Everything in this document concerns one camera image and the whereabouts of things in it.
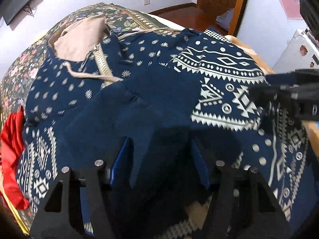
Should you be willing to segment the navy patterned hooded jacket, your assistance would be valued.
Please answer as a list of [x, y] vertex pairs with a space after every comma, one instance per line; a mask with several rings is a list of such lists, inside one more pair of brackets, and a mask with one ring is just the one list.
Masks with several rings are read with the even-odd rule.
[[107, 87], [66, 111], [57, 124], [64, 166], [86, 167], [128, 137], [134, 162], [127, 188], [142, 194], [163, 178], [165, 196], [193, 200], [200, 191], [194, 170], [185, 178], [176, 171], [185, 171], [177, 157], [195, 132], [233, 167], [258, 167], [292, 231], [299, 229], [318, 207], [318, 159], [303, 123], [280, 104], [256, 106], [249, 88], [266, 84], [266, 72], [214, 29], [184, 29], [163, 41], [161, 56], [131, 66], [128, 77], [119, 76], [123, 60], [113, 59], [112, 75], [99, 76]]

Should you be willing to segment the white suitcase with stickers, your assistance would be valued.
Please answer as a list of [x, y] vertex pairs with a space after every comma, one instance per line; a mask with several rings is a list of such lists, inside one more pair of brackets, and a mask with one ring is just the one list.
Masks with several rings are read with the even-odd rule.
[[276, 57], [272, 70], [276, 73], [318, 70], [318, 40], [309, 28], [297, 29], [285, 45], [283, 41], [275, 45], [274, 52]]

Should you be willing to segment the white sliding wardrobe door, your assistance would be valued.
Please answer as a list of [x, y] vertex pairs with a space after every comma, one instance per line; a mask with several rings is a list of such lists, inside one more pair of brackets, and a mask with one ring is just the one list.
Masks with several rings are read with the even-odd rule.
[[295, 32], [307, 27], [299, 0], [248, 0], [237, 38], [273, 68]]

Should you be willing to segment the grey bag on floor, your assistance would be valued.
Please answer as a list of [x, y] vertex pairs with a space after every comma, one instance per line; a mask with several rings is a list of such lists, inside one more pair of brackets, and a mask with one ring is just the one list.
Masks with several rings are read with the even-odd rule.
[[216, 24], [224, 29], [225, 31], [229, 31], [230, 23], [232, 21], [234, 15], [234, 8], [229, 9], [227, 12], [223, 13], [216, 17]]

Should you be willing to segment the red folded garment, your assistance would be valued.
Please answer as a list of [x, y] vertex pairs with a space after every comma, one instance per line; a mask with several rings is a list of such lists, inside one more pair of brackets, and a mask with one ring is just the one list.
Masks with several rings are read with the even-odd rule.
[[29, 201], [23, 196], [16, 181], [18, 163], [25, 149], [22, 136], [24, 124], [24, 108], [21, 106], [16, 113], [8, 116], [1, 131], [3, 188], [17, 210], [26, 210], [29, 207]]

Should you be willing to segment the floral green bedspread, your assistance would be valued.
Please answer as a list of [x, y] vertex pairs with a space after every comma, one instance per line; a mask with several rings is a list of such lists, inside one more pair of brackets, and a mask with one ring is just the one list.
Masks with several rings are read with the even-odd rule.
[[[100, 75], [112, 75], [111, 62], [121, 59], [121, 78], [130, 76], [131, 66], [156, 61], [181, 27], [139, 11], [114, 4], [98, 3], [79, 9], [20, 55], [2, 80], [1, 118], [3, 126], [11, 113], [24, 108], [24, 151], [16, 181], [29, 201], [17, 210], [3, 188], [1, 196], [23, 233], [28, 234], [38, 205], [49, 185], [66, 164], [58, 151], [58, 122], [67, 110], [88, 102], [108, 82]], [[146, 61], [140, 54], [145, 52]]]

